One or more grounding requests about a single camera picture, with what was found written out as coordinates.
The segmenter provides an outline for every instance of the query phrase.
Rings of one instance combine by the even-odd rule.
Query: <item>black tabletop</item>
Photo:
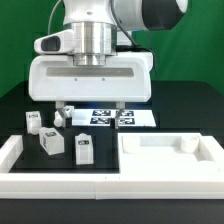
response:
[[[108,103],[73,103],[76,108],[115,108]],[[27,82],[0,98],[0,146],[11,135],[23,135],[24,152],[11,172],[116,173],[119,132],[200,132],[224,147],[224,96],[202,82],[152,82],[147,103],[128,103],[127,109],[151,109],[156,128],[75,127],[58,129],[66,136],[64,155],[51,157],[27,135],[25,112],[40,111],[43,125],[52,127],[55,105],[33,102]],[[93,138],[94,165],[74,163],[74,136]],[[1,223],[221,223],[223,200],[0,200]]]

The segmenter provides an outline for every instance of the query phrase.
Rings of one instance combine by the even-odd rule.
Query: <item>black label on cube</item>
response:
[[[29,118],[37,118],[37,117],[38,117],[38,114],[29,115]]]
[[[80,140],[78,141],[79,145],[89,145],[89,141],[88,140]]]
[[[46,136],[47,137],[54,137],[56,136],[57,134],[55,132],[49,132],[49,133],[46,133]]]

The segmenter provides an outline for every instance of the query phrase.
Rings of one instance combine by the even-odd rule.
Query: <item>white cube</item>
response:
[[[38,135],[42,127],[41,116],[39,111],[26,112],[27,133]]]
[[[76,165],[94,164],[92,137],[86,134],[75,136]]]
[[[64,138],[55,128],[41,128],[39,131],[40,144],[48,155],[55,155],[65,152]]]

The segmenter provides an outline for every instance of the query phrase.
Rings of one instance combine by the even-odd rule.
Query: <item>white tray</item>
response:
[[[198,138],[198,149],[186,153],[181,139]],[[122,175],[149,177],[223,176],[224,151],[213,137],[189,134],[119,134]]]
[[[198,152],[181,151],[185,135],[199,136]],[[123,137],[139,137],[138,150],[126,153]],[[0,149],[0,198],[224,199],[224,152],[213,137],[120,133],[118,142],[119,174],[12,174],[23,145],[11,136]]]

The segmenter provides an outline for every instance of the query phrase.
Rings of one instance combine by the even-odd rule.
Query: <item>green wall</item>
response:
[[[152,79],[196,80],[224,95],[224,1],[190,0],[188,13],[171,31],[138,32],[137,41],[156,55]]]
[[[1,0],[0,96],[27,80],[35,39],[46,35],[57,0]],[[63,7],[52,27],[62,28]],[[171,31],[137,32],[137,41],[152,47],[159,80],[199,80],[224,94],[224,1],[191,0],[187,15]]]

